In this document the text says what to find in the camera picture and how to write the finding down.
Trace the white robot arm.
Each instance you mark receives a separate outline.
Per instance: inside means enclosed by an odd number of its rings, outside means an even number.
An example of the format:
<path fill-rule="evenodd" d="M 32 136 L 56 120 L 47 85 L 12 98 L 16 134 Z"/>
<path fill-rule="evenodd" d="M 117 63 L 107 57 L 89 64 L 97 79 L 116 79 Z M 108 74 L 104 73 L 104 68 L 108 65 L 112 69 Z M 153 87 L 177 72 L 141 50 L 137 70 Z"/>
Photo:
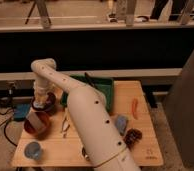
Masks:
<path fill-rule="evenodd" d="M 71 120 L 95 171 L 141 171 L 106 111 L 100 91 L 58 72 L 52 58 L 33 61 L 31 69 L 37 92 L 45 92 L 51 82 L 68 94 Z"/>

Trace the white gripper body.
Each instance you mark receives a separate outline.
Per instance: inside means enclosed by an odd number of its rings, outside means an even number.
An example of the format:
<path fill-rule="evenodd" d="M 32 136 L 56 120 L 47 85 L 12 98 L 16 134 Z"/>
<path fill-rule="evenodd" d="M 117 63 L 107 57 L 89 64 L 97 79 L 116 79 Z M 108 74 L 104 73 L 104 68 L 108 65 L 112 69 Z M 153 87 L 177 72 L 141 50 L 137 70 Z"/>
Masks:
<path fill-rule="evenodd" d="M 36 79 L 33 88 L 35 97 L 44 97 L 52 90 L 52 83 L 45 79 Z"/>

